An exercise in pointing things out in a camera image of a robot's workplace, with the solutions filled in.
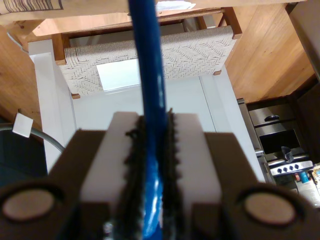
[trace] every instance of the oven door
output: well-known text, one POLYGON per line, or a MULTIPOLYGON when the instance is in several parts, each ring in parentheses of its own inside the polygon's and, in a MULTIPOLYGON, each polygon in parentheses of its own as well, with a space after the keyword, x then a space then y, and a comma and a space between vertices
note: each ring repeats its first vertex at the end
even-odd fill
POLYGON ((295 121, 257 127, 255 131, 267 161, 284 159, 282 146, 290 148, 293 155, 305 153, 302 148, 302 136, 295 121))

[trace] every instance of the tan circular disc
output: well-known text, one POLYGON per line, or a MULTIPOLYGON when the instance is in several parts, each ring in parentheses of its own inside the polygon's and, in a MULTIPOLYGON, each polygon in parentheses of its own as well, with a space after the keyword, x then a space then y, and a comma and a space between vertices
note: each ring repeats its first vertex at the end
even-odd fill
POLYGON ((11 195, 2 205, 3 214, 15 221, 27 221, 48 213, 55 198, 47 190, 29 189, 11 195))
POLYGON ((288 200, 266 192, 248 196, 244 208, 253 218, 265 224, 288 224, 296 216, 296 210, 288 200))

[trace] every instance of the herringbone pattern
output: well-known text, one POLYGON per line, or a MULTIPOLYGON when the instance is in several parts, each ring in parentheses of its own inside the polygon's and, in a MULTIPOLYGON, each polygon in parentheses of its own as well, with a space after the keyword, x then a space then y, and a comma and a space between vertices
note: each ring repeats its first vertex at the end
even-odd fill
MULTIPOLYGON (((161 37, 164 75, 167 80, 213 74, 221 70, 235 40, 230 26, 161 37)), ((65 49, 66 65, 60 68, 72 93, 81 96, 102 92, 97 65, 136 59, 135 42, 122 41, 65 49)))

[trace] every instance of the white tag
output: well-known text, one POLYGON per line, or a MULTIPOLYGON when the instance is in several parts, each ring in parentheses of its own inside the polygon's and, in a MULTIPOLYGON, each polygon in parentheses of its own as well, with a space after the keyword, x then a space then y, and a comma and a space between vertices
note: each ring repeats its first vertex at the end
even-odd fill
POLYGON ((15 116, 12 132, 29 138, 33 122, 33 119, 22 115, 21 113, 17 113, 15 116))

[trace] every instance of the blue cable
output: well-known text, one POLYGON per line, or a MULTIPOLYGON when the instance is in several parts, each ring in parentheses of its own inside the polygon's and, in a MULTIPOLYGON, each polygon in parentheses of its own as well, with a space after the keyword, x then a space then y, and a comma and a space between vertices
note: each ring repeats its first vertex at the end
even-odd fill
POLYGON ((166 93, 160 29, 154 0, 128 0, 141 76, 146 124, 146 182, 143 237, 157 229, 163 183, 157 158, 163 153, 167 128, 166 93))

